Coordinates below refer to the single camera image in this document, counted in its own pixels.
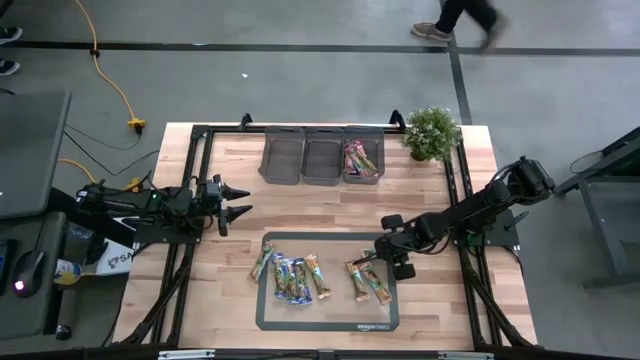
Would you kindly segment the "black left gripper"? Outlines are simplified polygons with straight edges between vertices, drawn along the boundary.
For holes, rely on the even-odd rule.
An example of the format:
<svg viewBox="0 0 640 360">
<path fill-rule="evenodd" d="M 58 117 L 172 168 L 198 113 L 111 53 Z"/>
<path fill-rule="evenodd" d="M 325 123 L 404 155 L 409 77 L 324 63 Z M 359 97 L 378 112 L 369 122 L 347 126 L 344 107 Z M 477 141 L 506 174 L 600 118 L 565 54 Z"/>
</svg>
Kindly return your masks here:
<svg viewBox="0 0 640 360">
<path fill-rule="evenodd" d="M 206 202 L 202 199 L 203 186 L 207 181 L 214 181 L 220 184 L 221 200 L 216 203 Z M 211 180 L 207 180 L 203 185 L 199 187 L 200 205 L 205 208 L 208 213 L 215 217 L 217 220 L 218 233 L 220 236 L 228 235 L 228 223 L 232 223 L 234 220 L 249 212 L 252 205 L 241 206 L 226 206 L 225 200 L 236 200 L 244 197 L 248 197 L 250 193 L 245 190 L 234 189 L 228 184 L 222 182 L 221 175 L 215 174 Z"/>
</svg>

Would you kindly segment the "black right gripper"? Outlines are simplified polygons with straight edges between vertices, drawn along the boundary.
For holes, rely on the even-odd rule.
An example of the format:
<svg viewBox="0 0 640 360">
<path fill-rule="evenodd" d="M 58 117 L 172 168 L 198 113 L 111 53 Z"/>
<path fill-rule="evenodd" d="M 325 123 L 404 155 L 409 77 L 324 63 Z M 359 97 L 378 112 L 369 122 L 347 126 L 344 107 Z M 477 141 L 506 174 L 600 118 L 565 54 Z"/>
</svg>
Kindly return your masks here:
<svg viewBox="0 0 640 360">
<path fill-rule="evenodd" d="M 358 266 L 376 259 L 387 262 L 393 270 L 396 280 L 411 279 L 416 276 L 415 267 L 409 263 L 409 253 L 416 252 L 415 242 L 418 237 L 415 232 L 417 217 L 404 222 L 399 214 L 388 215 L 381 219 L 381 226 L 386 233 L 374 242 L 374 253 L 352 262 Z"/>
</svg>

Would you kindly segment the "blue-ended chewy granola bar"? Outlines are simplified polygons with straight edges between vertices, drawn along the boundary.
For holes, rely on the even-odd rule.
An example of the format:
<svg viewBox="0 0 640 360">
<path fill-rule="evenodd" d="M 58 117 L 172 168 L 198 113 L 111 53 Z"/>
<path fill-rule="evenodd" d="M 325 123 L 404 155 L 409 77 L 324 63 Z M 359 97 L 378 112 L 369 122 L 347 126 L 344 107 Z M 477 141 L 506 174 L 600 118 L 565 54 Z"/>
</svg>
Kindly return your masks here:
<svg viewBox="0 0 640 360">
<path fill-rule="evenodd" d="M 284 270 L 284 282 L 286 288 L 286 296 L 288 304 L 298 304 L 299 296 L 297 291 L 297 280 L 294 270 L 294 261 L 289 258 L 283 260 Z"/>
<path fill-rule="evenodd" d="M 274 266 L 274 296 L 279 299 L 284 299 L 287 297 L 286 290 L 286 261 L 284 260 L 284 256 L 282 253 L 275 253 L 271 258 L 272 264 Z"/>
<path fill-rule="evenodd" d="M 310 304 L 312 295 L 309 289 L 307 275 L 305 270 L 305 261 L 303 258 L 294 260 L 294 273 L 296 277 L 296 291 L 299 304 Z"/>
</svg>

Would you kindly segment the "beige baking mat dark border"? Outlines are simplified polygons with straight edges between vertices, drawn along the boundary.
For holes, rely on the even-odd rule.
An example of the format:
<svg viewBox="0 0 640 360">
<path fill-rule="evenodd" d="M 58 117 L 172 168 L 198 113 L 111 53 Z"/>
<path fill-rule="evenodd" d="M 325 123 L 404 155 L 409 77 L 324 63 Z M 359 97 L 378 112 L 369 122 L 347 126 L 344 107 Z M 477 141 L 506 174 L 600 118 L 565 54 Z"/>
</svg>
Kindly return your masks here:
<svg viewBox="0 0 640 360">
<path fill-rule="evenodd" d="M 392 332 L 399 325 L 399 303 L 392 270 L 383 261 L 371 265 L 391 301 L 381 304 L 377 293 L 364 284 L 369 297 L 356 299 L 356 291 L 346 264 L 371 249 L 376 233 L 351 232 L 269 232 L 265 244 L 286 259 L 300 259 L 311 253 L 318 256 L 319 267 L 332 294 L 320 298 L 311 277 L 307 278 L 312 301 L 290 304 L 275 295 L 275 267 L 268 263 L 258 282 L 256 325 L 264 331 L 349 331 Z"/>
</svg>

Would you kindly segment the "grey translucent plastic bin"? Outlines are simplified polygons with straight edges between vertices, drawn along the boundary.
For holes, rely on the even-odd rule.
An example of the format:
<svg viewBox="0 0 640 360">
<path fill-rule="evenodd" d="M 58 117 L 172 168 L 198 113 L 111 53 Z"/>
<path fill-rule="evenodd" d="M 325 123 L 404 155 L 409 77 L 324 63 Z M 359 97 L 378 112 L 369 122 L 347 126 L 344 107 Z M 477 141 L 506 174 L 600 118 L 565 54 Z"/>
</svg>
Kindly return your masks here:
<svg viewBox="0 0 640 360">
<path fill-rule="evenodd" d="M 269 184 L 297 185 L 304 152 L 302 127 L 269 126 L 259 174 Z"/>
<path fill-rule="evenodd" d="M 349 175 L 345 173 L 345 154 L 343 166 L 343 180 L 346 183 L 361 185 L 376 185 L 385 173 L 384 132 L 381 128 L 365 126 L 348 126 L 344 129 L 343 147 L 354 140 L 363 143 L 368 159 L 377 167 L 377 177 Z"/>
<path fill-rule="evenodd" d="M 336 186 L 343 171 L 343 135 L 339 127 L 305 129 L 301 175 L 308 185 Z"/>
</svg>

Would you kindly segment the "white printed box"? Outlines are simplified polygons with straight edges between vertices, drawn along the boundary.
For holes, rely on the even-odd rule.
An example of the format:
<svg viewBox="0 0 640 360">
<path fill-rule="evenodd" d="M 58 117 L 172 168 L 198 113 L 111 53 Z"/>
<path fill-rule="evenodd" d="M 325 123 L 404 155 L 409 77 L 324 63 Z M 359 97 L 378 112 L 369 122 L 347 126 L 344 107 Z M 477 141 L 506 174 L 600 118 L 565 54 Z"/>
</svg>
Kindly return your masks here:
<svg viewBox="0 0 640 360">
<path fill-rule="evenodd" d="M 106 250 L 89 266 L 90 272 L 96 276 L 128 274 L 132 268 L 135 250 L 109 239 L 106 239 L 104 244 Z"/>
</svg>

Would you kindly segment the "green potted plant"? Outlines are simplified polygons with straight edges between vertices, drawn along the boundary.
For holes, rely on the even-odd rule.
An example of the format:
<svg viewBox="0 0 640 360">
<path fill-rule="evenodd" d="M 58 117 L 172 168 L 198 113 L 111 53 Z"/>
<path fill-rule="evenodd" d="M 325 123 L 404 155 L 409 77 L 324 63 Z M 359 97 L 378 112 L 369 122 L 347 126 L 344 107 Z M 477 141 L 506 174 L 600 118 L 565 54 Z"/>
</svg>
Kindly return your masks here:
<svg viewBox="0 0 640 360">
<path fill-rule="evenodd" d="M 429 107 L 411 112 L 402 145 L 416 161 L 447 161 L 462 135 L 452 111 Z"/>
</svg>

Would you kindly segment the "yellow and white bottle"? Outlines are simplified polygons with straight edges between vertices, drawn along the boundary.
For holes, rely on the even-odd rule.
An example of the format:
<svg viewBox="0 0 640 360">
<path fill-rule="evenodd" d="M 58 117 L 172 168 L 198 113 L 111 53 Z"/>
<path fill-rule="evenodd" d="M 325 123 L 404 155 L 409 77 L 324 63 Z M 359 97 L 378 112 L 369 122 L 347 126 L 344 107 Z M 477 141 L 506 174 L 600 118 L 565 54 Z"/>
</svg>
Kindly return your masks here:
<svg viewBox="0 0 640 360">
<path fill-rule="evenodd" d="M 54 282 L 62 286 L 71 286 L 75 284 L 82 276 L 82 267 L 67 260 L 58 259 L 56 271 L 54 274 Z"/>
</svg>

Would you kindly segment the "dark grey desk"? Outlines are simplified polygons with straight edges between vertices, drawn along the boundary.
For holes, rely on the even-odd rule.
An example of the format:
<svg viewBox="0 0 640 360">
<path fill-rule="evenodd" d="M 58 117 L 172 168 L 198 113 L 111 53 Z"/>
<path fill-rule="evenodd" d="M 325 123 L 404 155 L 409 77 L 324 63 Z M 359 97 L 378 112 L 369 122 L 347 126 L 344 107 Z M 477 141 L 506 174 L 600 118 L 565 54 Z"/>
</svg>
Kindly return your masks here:
<svg viewBox="0 0 640 360">
<path fill-rule="evenodd" d="M 52 212 L 42 216 L 0 221 L 0 340 L 41 334 L 55 327 L 54 275 L 66 236 L 66 216 Z M 31 280 L 22 283 L 26 297 L 16 293 L 16 266 L 33 253 L 41 258 Z"/>
<path fill-rule="evenodd" d="M 0 220 L 45 210 L 70 101 L 68 91 L 0 95 Z"/>
</svg>

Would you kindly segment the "black computer mouse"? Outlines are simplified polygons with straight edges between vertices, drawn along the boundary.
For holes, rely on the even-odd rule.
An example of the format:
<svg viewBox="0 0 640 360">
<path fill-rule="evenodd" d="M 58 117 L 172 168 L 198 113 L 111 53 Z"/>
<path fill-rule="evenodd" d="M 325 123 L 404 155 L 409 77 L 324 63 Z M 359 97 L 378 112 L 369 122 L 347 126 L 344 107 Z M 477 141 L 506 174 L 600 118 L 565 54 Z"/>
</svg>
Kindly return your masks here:
<svg viewBox="0 0 640 360">
<path fill-rule="evenodd" d="M 12 291 L 19 298 L 33 296 L 42 283 L 42 271 L 46 254 L 41 250 L 31 250 L 17 260 L 12 273 Z"/>
</svg>

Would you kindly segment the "black standing desk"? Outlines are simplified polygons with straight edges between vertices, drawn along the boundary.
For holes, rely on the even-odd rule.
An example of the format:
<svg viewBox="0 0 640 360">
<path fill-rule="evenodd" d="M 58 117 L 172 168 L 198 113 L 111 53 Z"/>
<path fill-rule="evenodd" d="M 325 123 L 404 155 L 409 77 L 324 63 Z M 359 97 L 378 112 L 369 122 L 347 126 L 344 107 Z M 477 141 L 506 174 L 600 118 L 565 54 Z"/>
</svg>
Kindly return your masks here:
<svg viewBox="0 0 640 360">
<path fill-rule="evenodd" d="M 600 158 L 575 172 L 555 190 L 563 197 L 577 190 L 607 256 L 609 274 L 587 280 L 586 290 L 640 283 L 640 265 L 625 249 L 640 247 L 640 126 L 605 148 Z"/>
</svg>

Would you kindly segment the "person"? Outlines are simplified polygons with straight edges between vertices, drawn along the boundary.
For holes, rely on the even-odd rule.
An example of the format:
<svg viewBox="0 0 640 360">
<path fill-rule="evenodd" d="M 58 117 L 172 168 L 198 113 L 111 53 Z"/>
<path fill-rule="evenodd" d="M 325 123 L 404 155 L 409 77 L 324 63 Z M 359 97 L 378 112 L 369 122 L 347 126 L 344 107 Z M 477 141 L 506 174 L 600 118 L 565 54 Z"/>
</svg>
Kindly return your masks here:
<svg viewBox="0 0 640 360">
<path fill-rule="evenodd" d="M 488 51 L 493 48 L 504 32 L 506 17 L 491 5 L 489 0 L 445 0 L 436 23 L 415 23 L 411 26 L 410 32 L 419 38 L 449 43 L 463 12 L 467 12 L 484 31 L 480 49 Z"/>
</svg>

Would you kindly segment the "black aluminium table frame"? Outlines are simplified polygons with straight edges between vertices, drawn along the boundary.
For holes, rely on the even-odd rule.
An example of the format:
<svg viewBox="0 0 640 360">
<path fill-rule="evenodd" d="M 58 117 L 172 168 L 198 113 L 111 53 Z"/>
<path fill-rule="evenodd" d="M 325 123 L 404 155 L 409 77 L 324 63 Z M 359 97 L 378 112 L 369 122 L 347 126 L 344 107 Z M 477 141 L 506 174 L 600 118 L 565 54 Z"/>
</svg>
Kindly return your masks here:
<svg viewBox="0 0 640 360">
<path fill-rule="evenodd" d="M 269 231 L 368 232 L 380 229 L 383 215 L 417 215 L 449 205 L 445 165 L 419 163 L 399 144 L 398 134 L 385 140 L 386 174 L 376 186 L 336 187 L 270 185 L 257 169 L 264 131 L 249 124 L 169 123 L 156 166 L 157 185 L 174 185 L 183 174 L 191 134 L 214 127 L 209 171 L 221 172 L 231 186 L 248 190 L 253 210 L 234 221 L 228 237 L 215 225 L 196 246 L 186 292 L 179 345 L 213 348 L 339 350 L 471 349 L 472 337 L 457 251 L 450 245 L 437 256 L 418 255 L 417 277 L 399 285 L 400 325 L 392 332 L 262 331 L 255 323 L 258 285 L 247 273 Z M 496 170 L 488 127 L 462 125 L 473 190 Z M 113 341 L 130 335 L 157 300 L 168 245 L 152 245 L 133 260 Z M 496 302 L 521 335 L 536 343 L 524 280 L 516 259 L 502 248 L 487 249 Z"/>
</svg>

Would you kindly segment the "silver metal bracket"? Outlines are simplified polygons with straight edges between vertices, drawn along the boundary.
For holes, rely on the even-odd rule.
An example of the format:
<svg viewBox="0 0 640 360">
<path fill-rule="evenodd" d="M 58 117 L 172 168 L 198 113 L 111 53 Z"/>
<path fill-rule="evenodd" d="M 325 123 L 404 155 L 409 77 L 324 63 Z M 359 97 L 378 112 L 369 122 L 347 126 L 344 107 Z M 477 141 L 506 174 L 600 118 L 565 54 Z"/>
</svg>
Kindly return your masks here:
<svg viewBox="0 0 640 360">
<path fill-rule="evenodd" d="M 209 360 L 214 359 L 214 349 L 160 351 L 157 360 Z"/>
<path fill-rule="evenodd" d="M 462 352 L 462 351 L 439 352 L 437 359 L 438 360 L 495 360 L 494 355 L 492 353 Z"/>
</svg>

